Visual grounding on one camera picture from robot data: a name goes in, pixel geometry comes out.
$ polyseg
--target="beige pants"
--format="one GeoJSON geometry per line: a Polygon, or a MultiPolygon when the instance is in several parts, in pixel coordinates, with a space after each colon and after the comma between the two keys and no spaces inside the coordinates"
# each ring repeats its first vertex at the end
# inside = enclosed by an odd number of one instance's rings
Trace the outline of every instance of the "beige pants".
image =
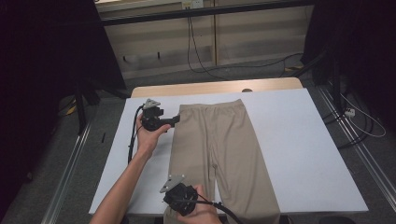
{"type": "MultiPolygon", "coordinates": [[[[186,186],[204,185],[209,201],[214,200],[217,180],[222,203],[244,223],[278,223],[271,180],[241,100],[180,106],[169,175],[185,175],[186,186]]],[[[174,217],[168,208],[164,223],[178,223],[174,217]]]]}

